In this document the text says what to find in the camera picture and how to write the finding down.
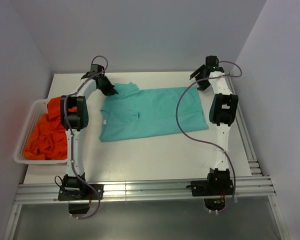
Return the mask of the teal t-shirt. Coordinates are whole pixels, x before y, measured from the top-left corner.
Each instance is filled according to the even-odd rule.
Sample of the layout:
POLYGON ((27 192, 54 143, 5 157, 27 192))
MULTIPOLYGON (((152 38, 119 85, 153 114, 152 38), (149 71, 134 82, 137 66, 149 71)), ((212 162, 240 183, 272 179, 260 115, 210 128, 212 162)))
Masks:
POLYGON ((118 94, 105 98, 100 110, 101 142, 207 130, 196 87, 139 89, 132 82, 115 84, 118 94))

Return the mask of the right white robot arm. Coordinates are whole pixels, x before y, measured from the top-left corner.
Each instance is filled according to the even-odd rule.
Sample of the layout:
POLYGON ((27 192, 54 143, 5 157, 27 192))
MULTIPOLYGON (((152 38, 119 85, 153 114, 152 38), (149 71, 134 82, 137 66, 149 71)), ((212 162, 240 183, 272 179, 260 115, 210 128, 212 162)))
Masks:
POLYGON ((195 79, 202 91, 209 86, 212 87, 214 97, 209 110, 209 121, 216 128, 217 152, 211 170, 228 171, 230 169, 227 158, 229 134, 235 121, 239 97, 230 90, 223 68, 216 63, 200 66, 190 75, 190 79, 195 79))

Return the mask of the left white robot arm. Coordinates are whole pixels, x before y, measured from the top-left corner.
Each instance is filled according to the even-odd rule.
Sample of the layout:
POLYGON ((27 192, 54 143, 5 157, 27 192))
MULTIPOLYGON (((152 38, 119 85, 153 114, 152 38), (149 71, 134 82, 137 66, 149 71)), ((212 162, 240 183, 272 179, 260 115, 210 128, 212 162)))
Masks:
POLYGON ((65 128, 67 139, 67 167, 62 185, 76 200, 85 198, 88 193, 85 185, 83 144, 89 124, 87 99, 96 90, 100 90, 105 96, 118 93, 105 74, 86 74, 72 93, 60 98, 60 122, 65 128))

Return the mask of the white plastic basket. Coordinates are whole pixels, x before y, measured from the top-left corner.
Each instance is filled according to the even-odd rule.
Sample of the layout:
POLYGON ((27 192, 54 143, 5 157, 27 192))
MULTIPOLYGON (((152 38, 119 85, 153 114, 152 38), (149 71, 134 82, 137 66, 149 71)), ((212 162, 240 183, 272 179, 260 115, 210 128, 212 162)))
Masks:
POLYGON ((40 99, 35 101, 27 115, 25 123, 23 125, 21 134, 18 139, 18 143, 14 152, 14 161, 20 164, 27 165, 58 165, 67 164, 67 159, 65 160, 28 160, 24 156, 24 150, 27 146, 28 140, 40 120, 43 114, 48 112, 47 104, 52 98, 40 99))

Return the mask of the orange t-shirt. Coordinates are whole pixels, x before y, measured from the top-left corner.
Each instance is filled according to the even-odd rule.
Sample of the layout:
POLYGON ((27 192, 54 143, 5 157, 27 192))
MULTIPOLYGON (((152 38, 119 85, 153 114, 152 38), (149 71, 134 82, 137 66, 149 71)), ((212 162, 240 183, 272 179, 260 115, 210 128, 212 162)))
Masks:
POLYGON ((27 160, 66 160, 68 144, 66 130, 61 124, 61 98, 52 98, 34 127, 23 155, 27 160))

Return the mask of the right side aluminium rail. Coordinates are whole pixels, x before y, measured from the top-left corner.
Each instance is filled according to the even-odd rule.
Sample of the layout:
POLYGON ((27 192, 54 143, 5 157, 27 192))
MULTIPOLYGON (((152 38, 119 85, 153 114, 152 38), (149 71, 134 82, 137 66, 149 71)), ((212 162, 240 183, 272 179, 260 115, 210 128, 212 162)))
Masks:
POLYGON ((235 203, 229 211, 215 215, 218 229, 222 229, 222 238, 234 240, 291 240, 286 222, 280 209, 271 177, 264 175, 256 156, 245 119, 237 107, 236 122, 240 137, 250 167, 251 179, 269 180, 270 190, 261 192, 251 189, 251 192, 236 194, 235 203))

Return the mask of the aluminium rail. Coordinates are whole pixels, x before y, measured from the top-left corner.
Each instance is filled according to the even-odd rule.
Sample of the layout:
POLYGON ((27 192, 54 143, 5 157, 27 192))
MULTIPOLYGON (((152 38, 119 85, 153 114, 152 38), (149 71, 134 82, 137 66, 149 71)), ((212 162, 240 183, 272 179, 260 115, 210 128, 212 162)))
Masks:
POLYGON ((251 192, 236 194, 235 203, 229 211, 215 215, 218 229, 222 229, 222 238, 234 240, 291 240, 286 222, 280 209, 271 177, 264 175, 256 156, 245 119, 237 107, 236 122, 240 137, 250 167, 251 179, 269 180, 270 190, 261 192, 251 189, 251 192))
MULTIPOLYGON (((225 195, 227 199, 237 193, 247 195, 251 189, 261 192, 270 190, 269 180, 250 180, 250 177, 238 177, 232 195, 225 195)), ((203 179, 174 179, 174 180, 143 180, 143 181, 108 181, 98 182, 104 185, 103 202, 130 202, 130 201, 163 201, 188 200, 193 197, 216 199, 221 196, 192 196, 189 188, 191 181, 203 179)), ((54 183, 21 184, 16 192, 14 203, 19 205, 30 204, 57 204, 57 203, 89 203, 97 200, 59 201, 60 188, 54 183)))

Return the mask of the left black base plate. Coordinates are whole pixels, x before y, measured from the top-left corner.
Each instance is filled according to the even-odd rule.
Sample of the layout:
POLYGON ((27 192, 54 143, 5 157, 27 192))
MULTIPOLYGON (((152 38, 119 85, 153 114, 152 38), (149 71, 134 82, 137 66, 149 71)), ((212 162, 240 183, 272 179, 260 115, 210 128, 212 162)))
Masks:
POLYGON ((82 189, 66 187, 65 189, 60 188, 57 200, 58 201, 92 201, 102 200, 104 193, 103 184, 91 184, 94 188, 83 185, 82 189))

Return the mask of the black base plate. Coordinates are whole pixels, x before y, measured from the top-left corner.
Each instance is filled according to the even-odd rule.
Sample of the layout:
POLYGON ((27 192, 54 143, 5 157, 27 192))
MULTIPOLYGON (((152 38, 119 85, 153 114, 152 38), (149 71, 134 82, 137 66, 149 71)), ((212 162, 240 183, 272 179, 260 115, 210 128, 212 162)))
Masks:
POLYGON ((191 190, 193 197, 227 196, 234 193, 232 181, 226 186, 219 186, 208 183, 208 180, 193 180, 186 188, 191 190))
POLYGON ((103 184, 91 184, 94 188, 83 185, 82 189, 66 187, 65 189, 60 188, 57 200, 58 201, 92 201, 102 200, 104 193, 103 184))

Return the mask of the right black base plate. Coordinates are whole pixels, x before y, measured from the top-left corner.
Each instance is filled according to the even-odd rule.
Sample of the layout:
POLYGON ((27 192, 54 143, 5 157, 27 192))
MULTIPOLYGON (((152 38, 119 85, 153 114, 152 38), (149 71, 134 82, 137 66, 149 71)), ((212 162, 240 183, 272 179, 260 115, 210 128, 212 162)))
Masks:
POLYGON ((227 196, 234 193, 232 181, 226 186, 219 186, 208 183, 208 180, 193 180, 186 188, 191 190, 193 197, 227 196))

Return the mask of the front aluminium rail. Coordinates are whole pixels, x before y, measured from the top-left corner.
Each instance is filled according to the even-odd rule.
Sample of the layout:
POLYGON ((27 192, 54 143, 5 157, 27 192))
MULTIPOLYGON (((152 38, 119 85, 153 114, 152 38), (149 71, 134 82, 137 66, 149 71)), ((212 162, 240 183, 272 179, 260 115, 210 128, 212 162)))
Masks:
MULTIPOLYGON (((232 195, 225 195, 227 199, 237 193, 247 195, 251 189, 261 192, 270 190, 269 180, 250 180, 250 177, 238 177, 232 195)), ((188 200, 193 197, 216 199, 221 196, 192 196, 189 188, 191 181, 203 179, 174 179, 174 180, 143 180, 143 181, 108 181, 98 182, 104 185, 103 202, 130 202, 130 201, 163 201, 188 200)), ((89 203, 97 200, 59 201, 60 188, 54 183, 21 184, 16 192, 14 203, 19 205, 30 204, 57 204, 57 203, 89 203)))

